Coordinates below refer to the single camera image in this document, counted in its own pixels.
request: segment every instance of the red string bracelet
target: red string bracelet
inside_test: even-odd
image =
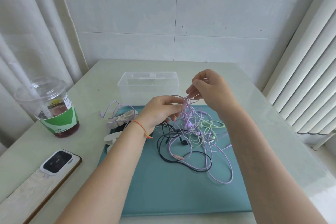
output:
[[[151,137],[151,136],[147,133],[146,129],[145,129],[139,122],[137,122],[136,120],[131,120],[131,121],[136,122],[137,124],[139,124],[140,127],[143,128],[143,130],[145,130],[145,136],[146,136],[148,139],[152,139],[152,138],[153,138],[153,137]]]

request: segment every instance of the smartphone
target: smartphone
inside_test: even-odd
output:
[[[66,150],[52,154],[0,203],[0,223],[29,223],[81,162],[80,156]]]

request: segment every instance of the teal desk mat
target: teal desk mat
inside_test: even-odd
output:
[[[213,120],[219,120],[216,112],[207,105],[198,105],[210,114]],[[135,106],[141,112],[143,106]],[[120,109],[118,113],[131,110]],[[147,139],[128,190],[122,216],[175,215],[225,212],[251,212],[243,178],[232,147],[224,152],[233,169],[233,180],[230,184],[219,184],[206,173],[197,173],[184,165],[163,161],[157,151],[157,140],[161,134],[154,130],[153,139]],[[216,133],[226,132],[226,128],[216,129]],[[168,159],[167,146],[163,141],[162,155]],[[216,145],[221,149],[230,144],[229,136],[218,140]],[[105,145],[99,163],[106,156]],[[190,151],[189,146],[181,145],[177,140],[171,147],[172,152],[182,156]],[[204,167],[203,155],[194,153],[188,162],[196,167]],[[211,174],[220,181],[230,179],[229,165],[221,152],[213,153]]]

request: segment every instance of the phone case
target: phone case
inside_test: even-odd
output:
[[[0,204],[1,224],[29,223],[82,162],[80,156],[62,151],[72,154],[72,158],[56,175],[39,168]]]

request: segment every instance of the tabletop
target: tabletop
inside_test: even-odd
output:
[[[107,134],[106,120],[99,116],[113,100],[121,100],[117,83],[124,72],[176,71],[179,95],[195,74],[213,69],[225,78],[233,94],[250,114],[288,172],[329,223],[336,223],[336,180],[311,155],[296,134],[274,110],[246,74],[233,63],[179,61],[101,60],[68,92],[76,108],[80,128],[64,139],[54,137],[36,122],[0,157],[0,202],[26,180],[40,164],[59,149],[82,157],[83,162],[58,189],[31,223],[53,223],[97,167]],[[256,223],[253,213],[217,213],[121,218],[126,223]]]

